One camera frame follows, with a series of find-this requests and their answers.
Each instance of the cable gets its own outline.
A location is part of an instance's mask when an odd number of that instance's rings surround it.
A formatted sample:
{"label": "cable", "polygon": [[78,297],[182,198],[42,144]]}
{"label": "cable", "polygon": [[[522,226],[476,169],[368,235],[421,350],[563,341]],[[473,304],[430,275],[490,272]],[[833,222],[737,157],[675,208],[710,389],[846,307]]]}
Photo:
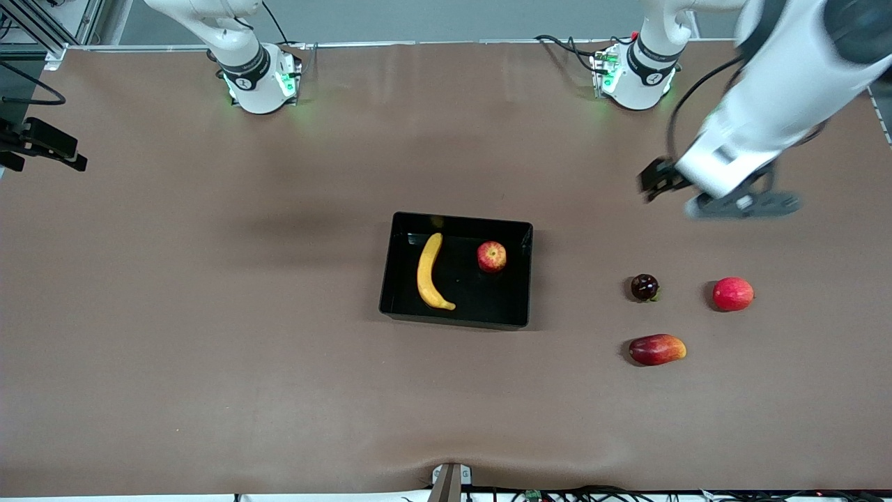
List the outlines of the cable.
{"label": "cable", "polygon": [[585,68],[588,71],[591,71],[592,73],[597,73],[599,75],[607,75],[607,70],[596,70],[596,69],[592,68],[591,65],[586,63],[585,60],[583,60],[582,53],[580,53],[579,49],[576,47],[576,42],[573,41],[573,37],[568,38],[567,42],[570,42],[570,46],[573,48],[573,53],[576,54],[576,59],[579,60],[579,64],[581,64],[583,68]]}
{"label": "cable", "polygon": [[829,122],[829,121],[830,121],[830,119],[827,119],[826,121],[823,121],[820,124],[814,126],[814,129],[812,129],[812,132],[808,133],[808,136],[800,139],[793,146],[802,146],[805,143],[808,143],[809,141],[811,141],[812,139],[819,137],[821,135],[821,133],[824,132],[825,129],[827,129],[827,122]]}
{"label": "cable", "polygon": [[9,30],[12,29],[12,18],[6,17],[5,13],[0,13],[0,29],[3,30],[3,34],[0,35],[0,40],[6,38],[9,35]]}
{"label": "cable", "polygon": [[591,65],[588,64],[588,63],[586,63],[586,61],[582,58],[583,56],[585,56],[585,57],[592,57],[593,55],[595,55],[595,53],[596,53],[597,51],[595,51],[595,52],[589,52],[589,51],[581,51],[581,50],[579,50],[579,47],[576,46],[576,42],[573,40],[573,37],[568,38],[568,39],[566,40],[566,41],[567,41],[566,44],[565,44],[564,42],[560,41],[559,39],[557,39],[557,38],[555,38],[555,37],[552,37],[551,35],[539,35],[538,37],[535,38],[535,40],[539,40],[540,42],[543,41],[543,40],[548,40],[549,42],[554,42],[555,44],[557,44],[558,47],[564,49],[565,51],[568,51],[568,52],[571,52],[571,53],[573,53],[573,54],[576,54],[576,59],[579,60],[579,63],[580,63],[586,70],[591,71],[591,72],[593,72],[593,73],[597,73],[597,74],[599,74],[599,75],[607,75],[607,71],[592,68]]}
{"label": "cable", "polygon": [[[557,44],[558,47],[564,49],[567,52],[571,52],[571,53],[578,51],[578,49],[577,49],[577,51],[574,51],[571,46],[569,46],[568,44],[565,44],[564,42],[561,42],[559,39],[552,37],[551,35],[539,35],[538,37],[533,38],[533,40],[539,40],[540,42],[542,40],[548,40],[549,42],[554,42],[555,44]],[[569,43],[571,40],[573,40],[573,37],[570,37],[567,40],[567,42]],[[589,57],[595,55],[594,52],[586,52],[586,51],[578,51],[578,52],[581,55],[589,56]]]}
{"label": "cable", "polygon": [[297,42],[295,42],[293,40],[289,40],[288,37],[285,36],[285,32],[282,30],[282,25],[280,25],[278,23],[278,19],[276,19],[276,15],[272,11],[269,10],[269,6],[267,5],[267,3],[266,2],[260,2],[260,3],[263,5],[263,8],[267,10],[267,14],[269,14],[269,17],[273,20],[273,23],[276,24],[276,29],[279,30],[279,35],[282,36],[282,41],[279,42],[279,44],[286,44],[286,45],[296,44]]}
{"label": "cable", "polygon": [[64,105],[65,104],[65,101],[66,101],[65,96],[63,96],[59,91],[55,90],[54,88],[47,86],[45,83],[41,82],[39,79],[35,79],[34,77],[28,75],[24,71],[19,70],[18,68],[7,63],[6,61],[0,61],[0,66],[3,66],[5,69],[18,74],[20,77],[23,77],[24,79],[27,79],[27,80],[33,82],[34,84],[37,84],[38,86],[40,86],[41,88],[43,88],[44,90],[46,90],[47,92],[52,94],[53,96],[56,96],[56,98],[57,98],[55,101],[48,101],[45,99],[25,99],[25,98],[21,98],[21,97],[0,96],[0,102],[23,103],[25,105],[47,105],[47,106],[56,106],[56,105]]}
{"label": "cable", "polygon": [[743,73],[743,66],[740,66],[737,70],[732,73],[731,77],[728,79],[728,83],[725,84],[725,94],[734,87],[734,84],[737,83],[737,79],[740,77],[740,74]]}
{"label": "cable", "polygon": [[249,30],[251,30],[251,31],[254,31],[254,27],[251,26],[250,24],[248,24],[248,23],[246,23],[246,22],[244,22],[244,21],[242,21],[242,20],[240,20],[240,19],[238,19],[238,18],[232,18],[232,19],[234,19],[235,22],[241,24],[242,26],[246,27],[247,29],[249,29]]}
{"label": "cable", "polygon": [[706,83],[707,80],[713,78],[715,75],[718,75],[722,71],[729,69],[731,66],[740,63],[741,61],[743,61],[743,56],[737,56],[727,63],[719,65],[717,68],[701,77],[700,80],[698,80],[693,86],[691,86],[690,89],[688,89],[688,92],[684,93],[684,96],[681,97],[678,104],[672,110],[672,115],[669,116],[669,125],[666,127],[666,150],[668,150],[669,157],[673,161],[678,160],[678,150],[675,149],[675,124],[678,121],[678,112],[681,110],[681,107],[697,91],[697,89],[700,88],[700,86]]}

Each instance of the yellow banana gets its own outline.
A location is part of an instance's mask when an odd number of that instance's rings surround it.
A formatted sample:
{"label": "yellow banana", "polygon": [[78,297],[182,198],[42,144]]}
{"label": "yellow banana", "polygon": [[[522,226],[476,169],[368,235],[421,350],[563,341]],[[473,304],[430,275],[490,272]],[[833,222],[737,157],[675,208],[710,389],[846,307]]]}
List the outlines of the yellow banana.
{"label": "yellow banana", "polygon": [[434,280],[431,279],[431,272],[434,271],[434,261],[437,254],[440,253],[440,246],[443,243],[443,234],[435,233],[425,244],[425,249],[421,252],[421,259],[418,260],[418,294],[425,303],[433,308],[442,308],[446,310],[455,310],[455,304],[447,302],[443,299],[440,291],[434,287]]}

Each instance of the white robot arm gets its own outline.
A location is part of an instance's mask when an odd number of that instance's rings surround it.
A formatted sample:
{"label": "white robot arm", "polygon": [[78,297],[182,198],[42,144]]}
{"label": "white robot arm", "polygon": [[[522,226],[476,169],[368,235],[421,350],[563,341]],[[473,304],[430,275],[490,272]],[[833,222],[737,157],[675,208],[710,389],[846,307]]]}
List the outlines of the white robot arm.
{"label": "white robot arm", "polygon": [[649,200],[692,183],[704,192],[688,205],[693,217],[796,211],[795,195],[751,186],[892,65],[892,0],[750,0],[738,49],[741,79],[693,145],[641,174]]}
{"label": "white robot arm", "polygon": [[300,59],[261,44],[236,19],[254,15],[260,0],[145,0],[207,44],[233,99],[250,113],[271,113],[297,98]]}
{"label": "white robot arm", "polygon": [[618,43],[593,66],[596,91],[631,110],[646,110],[668,92],[681,52],[691,37],[686,11],[739,10],[746,0],[641,0],[644,24],[637,38]]}

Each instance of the brown tablecloth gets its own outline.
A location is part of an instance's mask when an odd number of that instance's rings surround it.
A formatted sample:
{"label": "brown tablecloth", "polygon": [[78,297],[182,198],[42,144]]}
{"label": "brown tablecloth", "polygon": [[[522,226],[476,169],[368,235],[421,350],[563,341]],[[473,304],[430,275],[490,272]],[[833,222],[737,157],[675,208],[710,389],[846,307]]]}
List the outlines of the brown tablecloth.
{"label": "brown tablecloth", "polygon": [[[634,113],[542,46],[325,49],[299,105],[251,116],[204,54],[69,52],[45,76],[69,103],[32,112],[88,171],[0,183],[0,494],[411,489],[447,460],[523,488],[888,488],[892,152],[870,100],[782,157],[791,218],[692,222],[692,190],[637,193],[675,100],[730,57],[692,44]],[[396,211],[532,222],[531,326],[378,313]],[[626,298],[641,272],[659,303]],[[743,313],[705,302],[729,275],[755,285]],[[624,360],[658,332],[687,359]]]}

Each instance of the red apple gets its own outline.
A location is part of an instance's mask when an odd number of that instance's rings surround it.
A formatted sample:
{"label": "red apple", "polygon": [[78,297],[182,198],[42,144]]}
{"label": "red apple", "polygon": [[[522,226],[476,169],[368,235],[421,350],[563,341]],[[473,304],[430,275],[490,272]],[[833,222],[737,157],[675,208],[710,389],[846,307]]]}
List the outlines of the red apple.
{"label": "red apple", "polygon": [[498,242],[488,240],[477,248],[477,264],[480,265],[480,270],[495,273],[505,268],[507,263],[508,253]]}
{"label": "red apple", "polygon": [[715,283],[713,301],[722,310],[743,310],[753,303],[756,293],[748,282],[740,277],[726,277]]}

